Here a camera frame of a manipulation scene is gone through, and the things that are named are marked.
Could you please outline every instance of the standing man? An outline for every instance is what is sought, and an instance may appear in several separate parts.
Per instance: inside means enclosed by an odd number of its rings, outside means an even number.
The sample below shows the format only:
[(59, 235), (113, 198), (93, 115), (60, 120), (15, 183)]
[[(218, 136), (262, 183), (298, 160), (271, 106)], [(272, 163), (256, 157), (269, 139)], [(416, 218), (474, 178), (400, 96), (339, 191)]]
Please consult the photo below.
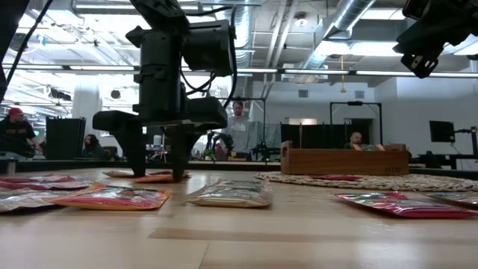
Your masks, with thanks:
[(350, 135), (350, 142), (346, 143), (344, 148), (354, 149), (353, 145), (360, 145), (360, 144), (361, 144), (361, 133), (353, 132), (352, 135)]
[(234, 116), (228, 118), (227, 128), (223, 133), (231, 135), (233, 144), (233, 151), (236, 152), (237, 158), (250, 159), (249, 148), (249, 131), (250, 122), (245, 118), (242, 113), (244, 110), (244, 104), (242, 101), (236, 101), (233, 104)]
[(8, 115), (0, 121), (0, 134), (23, 143), (30, 140), (35, 145), (36, 150), (42, 151), (37, 136), (33, 132), (33, 127), (28, 121), (24, 120), (23, 111), (20, 108), (10, 108)]

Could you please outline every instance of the ceiling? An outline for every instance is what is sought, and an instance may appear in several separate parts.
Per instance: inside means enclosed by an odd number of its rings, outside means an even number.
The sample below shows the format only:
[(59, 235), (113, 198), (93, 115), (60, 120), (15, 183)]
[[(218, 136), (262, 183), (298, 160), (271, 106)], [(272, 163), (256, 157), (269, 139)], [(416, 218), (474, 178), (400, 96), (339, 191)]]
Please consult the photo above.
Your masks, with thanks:
[[(202, 1), (205, 8), (210, 8), (208, 3), (221, 1)], [(242, 1), (228, 0), (229, 4), (243, 4)], [(252, 6), (240, 6), (243, 13), (236, 19), (238, 39), (236, 40), (237, 54), (246, 55), (241, 61), (242, 67), (267, 67), (274, 64), (274, 60), (267, 63), (267, 54), (273, 40), (275, 25), (282, 24), (273, 50), (273, 58), (277, 57), (276, 65), (294, 64), (299, 67), (317, 47), (314, 33), (319, 21), (328, 16), (333, 16), (336, 0), (328, 1), (298, 1), (294, 14), (290, 14), (292, 7), (285, 8), (285, 15), (278, 19), (281, 0), (249, 0)], [(353, 28), (350, 40), (394, 42), (407, 21), (401, 16), (400, 8), (406, 1), (402, 0), (377, 0), (372, 8), (364, 14), (362, 19)], [(31, 8), (23, 16), (17, 33), (26, 33), (33, 25), (43, 1), (34, 0)], [(125, 38), (125, 34), (140, 25), (148, 28), (143, 18), (135, 13), (132, 8), (112, 8), (111, 4), (128, 5), (128, 1), (108, 0), (55, 0), (44, 20), (39, 25), (35, 34), (29, 41), (27, 50), (23, 53), (21, 64), (60, 64), (60, 65), (139, 65), (140, 52)], [(196, 2), (182, 1), (184, 9), (195, 8)], [(286, 23), (289, 16), (303, 13), (306, 25), (296, 25), (297, 19), (292, 19), (288, 31)], [(211, 21), (227, 18), (227, 13), (219, 13), (207, 17), (190, 17), (191, 22)], [(282, 35), (287, 34), (283, 49), (277, 46)], [(16, 52), (9, 50), (4, 64), (12, 63)], [(442, 55), (437, 70), (459, 71), (468, 66), (468, 59), (459, 55)], [(367, 55), (330, 55), (326, 58), (322, 68), (329, 69), (357, 69), (357, 70), (389, 70), (404, 71), (406, 68), (400, 63), (400, 57), (367, 56)], [(75, 89), (76, 74), (27, 72), (17, 70), (14, 80), (10, 84), (6, 95), (7, 101), (13, 102), (41, 102), (57, 103), (49, 94), (49, 89), (54, 88), (71, 95)], [(101, 75), (101, 89), (104, 91), (104, 105), (127, 105), (137, 101), (138, 86), (132, 80), (132, 75)], [(207, 77), (189, 77), (192, 84), (199, 85)], [(341, 82), (341, 76), (330, 75), (319, 82), (334, 84)], [(369, 86), (377, 83), (374, 77), (351, 76), (346, 78), (349, 82), (365, 82)], [(225, 84), (230, 81), (225, 78), (212, 87), (214, 95), (225, 96)], [(110, 92), (120, 90), (121, 99), (112, 99)], [(70, 113), (70, 103), (63, 102), (63, 107), (50, 107), (44, 112), (52, 111), (56, 114), (67, 115)]]

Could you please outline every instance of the man in red cap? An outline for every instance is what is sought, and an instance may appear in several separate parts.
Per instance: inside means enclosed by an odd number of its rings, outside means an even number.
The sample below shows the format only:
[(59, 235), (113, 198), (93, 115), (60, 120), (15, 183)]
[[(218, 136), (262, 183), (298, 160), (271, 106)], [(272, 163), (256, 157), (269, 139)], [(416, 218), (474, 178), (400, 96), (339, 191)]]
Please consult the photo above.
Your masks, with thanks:
[(23, 111), (20, 108), (10, 108), (8, 115), (0, 121), (0, 134), (8, 135), (25, 143), (28, 139), (37, 150), (42, 150), (33, 132), (33, 127), (24, 120)]

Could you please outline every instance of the gray shirt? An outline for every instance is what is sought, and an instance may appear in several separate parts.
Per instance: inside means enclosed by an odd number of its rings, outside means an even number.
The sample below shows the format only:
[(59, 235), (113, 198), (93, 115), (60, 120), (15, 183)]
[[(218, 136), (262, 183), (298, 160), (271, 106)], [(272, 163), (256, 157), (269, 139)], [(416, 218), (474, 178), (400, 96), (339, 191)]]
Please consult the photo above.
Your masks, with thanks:
[(230, 117), (227, 120), (227, 128), (223, 133), (231, 135), (234, 141), (234, 152), (249, 153), (250, 121), (245, 117)]

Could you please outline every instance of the wooden tabletop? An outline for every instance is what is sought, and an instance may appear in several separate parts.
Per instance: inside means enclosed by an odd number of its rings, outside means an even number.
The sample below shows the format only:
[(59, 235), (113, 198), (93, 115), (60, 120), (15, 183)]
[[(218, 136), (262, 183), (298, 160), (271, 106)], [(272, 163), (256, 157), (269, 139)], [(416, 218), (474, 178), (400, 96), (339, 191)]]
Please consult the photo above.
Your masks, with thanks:
[[(103, 179), (106, 170), (59, 174)], [(173, 191), (157, 211), (61, 208), (2, 215), (0, 269), (476, 267), (478, 219), (397, 219), (332, 196), (365, 191), (280, 183), (272, 183), (274, 202), (269, 208), (199, 207), (182, 202), (184, 195), (218, 179), (252, 179), (253, 173), (191, 174), (179, 184), (137, 185)], [(112, 182), (130, 185), (126, 180)]]

